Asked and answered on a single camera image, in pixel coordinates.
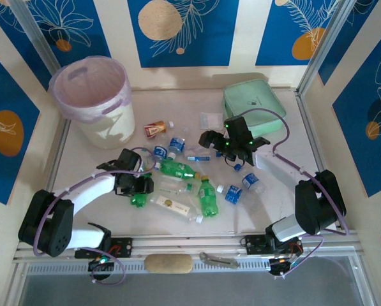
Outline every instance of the beige circle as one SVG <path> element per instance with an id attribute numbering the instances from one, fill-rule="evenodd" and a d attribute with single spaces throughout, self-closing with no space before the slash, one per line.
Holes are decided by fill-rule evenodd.
<path id="1" fill-rule="evenodd" d="M 7 2 L 7 0 L 0 0 L 0 3 L 3 4 L 4 6 L 9 6 L 10 4 Z"/>
<path id="2" fill-rule="evenodd" d="M 286 5 L 290 0 L 275 0 L 275 5 L 283 6 Z"/>
<path id="3" fill-rule="evenodd" d="M 177 48 L 176 49 L 176 53 L 179 54 L 179 55 L 184 54 L 184 48 Z"/>
<path id="4" fill-rule="evenodd" d="M 139 12 L 140 30 L 150 40 L 168 40 L 182 28 L 179 11 L 166 0 L 152 0 Z"/>

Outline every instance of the trash can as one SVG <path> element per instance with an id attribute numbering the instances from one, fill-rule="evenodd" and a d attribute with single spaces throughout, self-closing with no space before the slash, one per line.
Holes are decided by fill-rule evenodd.
<path id="1" fill-rule="evenodd" d="M 65 66 L 50 80 L 49 92 L 62 115 L 74 120 L 95 146 L 115 149 L 132 137 L 131 87 L 116 60 L 91 56 Z"/>

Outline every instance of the blue bottle cap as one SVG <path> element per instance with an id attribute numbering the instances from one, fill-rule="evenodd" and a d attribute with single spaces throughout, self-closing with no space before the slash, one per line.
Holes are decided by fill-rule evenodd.
<path id="1" fill-rule="evenodd" d="M 241 166 L 240 164 L 236 164 L 235 166 L 234 166 L 234 170 L 235 171 L 240 171 L 240 169 L 242 168 L 243 166 Z"/>

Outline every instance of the beige sponge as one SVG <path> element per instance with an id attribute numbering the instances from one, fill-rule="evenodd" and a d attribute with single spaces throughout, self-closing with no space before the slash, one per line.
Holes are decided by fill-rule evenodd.
<path id="1" fill-rule="evenodd" d="M 151 273 L 189 273 L 193 260 L 187 254 L 151 254 L 145 259 L 145 269 Z"/>

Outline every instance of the small white package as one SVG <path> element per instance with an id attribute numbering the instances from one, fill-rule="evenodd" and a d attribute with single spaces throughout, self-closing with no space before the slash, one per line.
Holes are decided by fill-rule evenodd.
<path id="1" fill-rule="evenodd" d="M 223 129 L 223 113 L 200 113 L 201 129 Z"/>

